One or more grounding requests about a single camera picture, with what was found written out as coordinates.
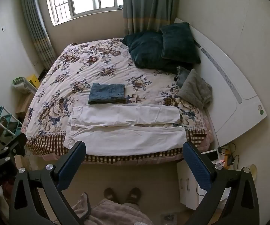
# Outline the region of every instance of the floral pattern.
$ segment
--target floral pattern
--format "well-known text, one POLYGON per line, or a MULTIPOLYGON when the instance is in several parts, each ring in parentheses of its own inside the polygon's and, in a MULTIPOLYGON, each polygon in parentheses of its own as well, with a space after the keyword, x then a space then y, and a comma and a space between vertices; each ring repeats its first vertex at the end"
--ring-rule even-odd
MULTIPOLYGON (((40 137, 65 136, 73 107, 88 104, 93 83, 125 84, 126 103, 178 107, 181 123, 176 125, 187 130, 204 130, 199 109, 177 96, 179 88, 174 77, 160 70, 136 68, 128 47, 120 39, 71 44, 37 90, 21 131, 30 145, 40 137)), ((46 149, 45 139, 41 138, 36 148, 46 149)))
POLYGON ((127 79, 126 81, 131 82, 133 85, 133 89, 137 92, 139 89, 146 90, 146 85, 151 85, 152 82, 147 80, 144 75, 140 75, 138 77, 131 77, 130 79, 127 79))

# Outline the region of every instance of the window frame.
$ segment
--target window frame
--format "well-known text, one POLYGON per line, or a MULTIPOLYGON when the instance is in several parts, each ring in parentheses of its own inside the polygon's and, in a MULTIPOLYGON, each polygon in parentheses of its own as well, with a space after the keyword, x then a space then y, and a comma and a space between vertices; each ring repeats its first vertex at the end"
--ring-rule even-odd
MULTIPOLYGON (((52 16, 53 16, 54 25, 64 23, 66 21, 69 21, 71 19, 75 19, 75 18, 84 16, 84 15, 100 13, 100 12, 106 12, 106 11, 113 11, 113 10, 117 10, 119 8, 119 5, 117 4, 117 0, 114 0, 114 6, 112 6, 112 7, 97 8, 97 9, 93 9, 93 10, 89 10, 89 11, 86 11, 86 12, 76 14, 75 11, 74 11, 73 0, 68 0, 68 7, 69 7, 69 13, 70 13, 71 18, 70 19, 65 19, 65 20, 63 19, 62 21, 59 21, 58 15, 57 15, 57 12, 56 12, 55 1, 54 0, 49 0, 49 3, 50 3, 50 6, 51 6, 51 13, 52 13, 52 16)), ((99 7, 101 7, 101 0, 98 0, 98 5, 99 5, 99 7)))

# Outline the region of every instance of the yellow box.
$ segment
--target yellow box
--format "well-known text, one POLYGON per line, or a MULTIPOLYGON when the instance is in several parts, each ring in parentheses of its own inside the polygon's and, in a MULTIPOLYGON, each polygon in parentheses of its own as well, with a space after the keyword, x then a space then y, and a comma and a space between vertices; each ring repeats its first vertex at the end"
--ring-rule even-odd
POLYGON ((29 81, 33 86, 35 86, 37 89, 40 86, 40 81, 37 79, 35 74, 32 74, 31 76, 26 78, 27 81, 29 81))

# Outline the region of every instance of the beige round object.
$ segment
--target beige round object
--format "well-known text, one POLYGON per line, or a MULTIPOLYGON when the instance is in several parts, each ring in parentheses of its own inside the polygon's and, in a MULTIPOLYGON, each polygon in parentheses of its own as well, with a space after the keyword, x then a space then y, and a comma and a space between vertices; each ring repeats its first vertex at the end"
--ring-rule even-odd
POLYGON ((250 172, 252 174, 253 180, 255 181, 257 178, 257 167, 255 164, 252 164, 248 167, 250 169, 250 172))

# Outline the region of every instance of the blue gripper pad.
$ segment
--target blue gripper pad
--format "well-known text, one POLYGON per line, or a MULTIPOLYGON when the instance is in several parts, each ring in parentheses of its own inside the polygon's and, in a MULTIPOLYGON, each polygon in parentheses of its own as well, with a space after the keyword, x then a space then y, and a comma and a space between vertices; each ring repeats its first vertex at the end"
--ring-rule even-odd
POLYGON ((183 157, 199 186, 209 191, 212 186, 211 173, 188 142, 183 144, 183 157))
POLYGON ((57 188, 59 190, 65 190, 68 188, 68 186, 71 183, 71 180, 73 179, 79 166, 84 160, 85 155, 86 155, 86 145, 84 143, 81 143, 74 150, 72 155, 68 158, 65 165, 59 172, 59 180, 57 185, 57 188))

